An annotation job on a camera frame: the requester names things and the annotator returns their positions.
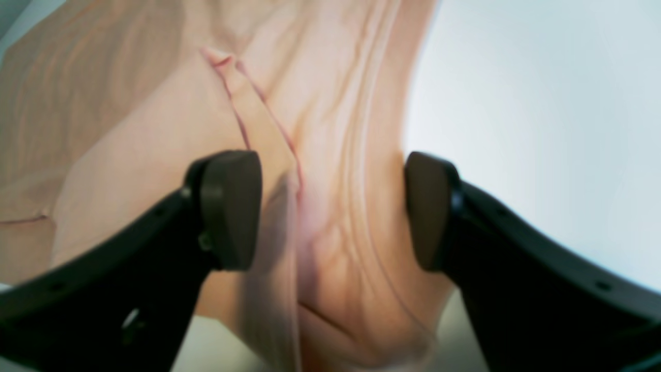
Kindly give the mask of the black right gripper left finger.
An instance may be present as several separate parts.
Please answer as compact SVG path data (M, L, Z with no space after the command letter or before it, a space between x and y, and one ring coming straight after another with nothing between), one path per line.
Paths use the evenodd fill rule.
M2 357L37 371L169 371L209 273L251 267L262 185L255 151L192 163L182 188L106 242L3 292Z

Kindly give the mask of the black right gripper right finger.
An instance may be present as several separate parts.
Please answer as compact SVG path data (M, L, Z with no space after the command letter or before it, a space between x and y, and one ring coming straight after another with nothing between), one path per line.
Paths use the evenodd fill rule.
M461 292L490 371L659 371L659 294L574 254L455 166L404 166L416 261Z

